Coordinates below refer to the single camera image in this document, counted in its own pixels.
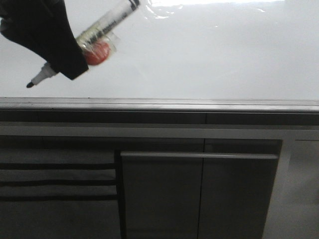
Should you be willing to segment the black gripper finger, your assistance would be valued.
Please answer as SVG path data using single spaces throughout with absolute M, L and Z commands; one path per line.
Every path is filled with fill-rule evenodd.
M 0 32 L 74 80 L 88 70 L 62 0 L 2 0 Z

